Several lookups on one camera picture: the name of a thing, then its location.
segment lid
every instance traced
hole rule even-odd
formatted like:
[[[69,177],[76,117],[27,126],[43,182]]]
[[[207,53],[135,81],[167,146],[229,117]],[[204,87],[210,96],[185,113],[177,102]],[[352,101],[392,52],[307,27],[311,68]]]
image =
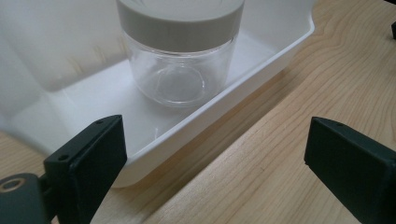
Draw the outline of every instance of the lid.
[[[118,0],[120,23],[137,42],[165,51],[213,49],[239,30],[244,0]]]

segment wooden table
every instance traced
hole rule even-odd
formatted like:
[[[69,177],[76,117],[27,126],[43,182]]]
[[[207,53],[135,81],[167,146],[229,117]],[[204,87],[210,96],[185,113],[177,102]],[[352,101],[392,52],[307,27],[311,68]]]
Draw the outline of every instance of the wooden table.
[[[290,66],[138,184],[112,189],[92,223],[359,223],[304,165],[313,116],[396,149],[396,6],[318,0]],[[0,133],[0,178],[43,156]]]

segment white plastic tray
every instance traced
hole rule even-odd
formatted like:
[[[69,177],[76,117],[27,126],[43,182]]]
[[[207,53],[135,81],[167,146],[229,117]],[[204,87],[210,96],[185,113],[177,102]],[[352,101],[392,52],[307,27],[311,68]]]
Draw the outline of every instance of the white plastic tray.
[[[122,114],[129,159],[114,186],[132,185],[287,66],[314,31],[314,2],[247,0],[225,89],[201,107],[151,102],[124,60],[56,90],[22,84],[7,96],[16,81],[0,77],[0,128],[50,154],[96,119]]]

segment jar base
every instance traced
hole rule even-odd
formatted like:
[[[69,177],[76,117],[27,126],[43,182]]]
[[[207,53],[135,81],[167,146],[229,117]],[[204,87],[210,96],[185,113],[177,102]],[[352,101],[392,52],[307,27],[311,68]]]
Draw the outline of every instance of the jar base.
[[[188,66],[168,66],[157,73],[153,98],[168,106],[199,105],[205,98],[205,76]]]

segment jar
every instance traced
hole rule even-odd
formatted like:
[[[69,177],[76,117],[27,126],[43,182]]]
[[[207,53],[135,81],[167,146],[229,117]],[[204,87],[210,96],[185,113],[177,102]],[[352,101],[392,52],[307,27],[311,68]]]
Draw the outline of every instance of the jar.
[[[134,81],[168,106],[202,105],[224,86],[244,0],[118,0]]]

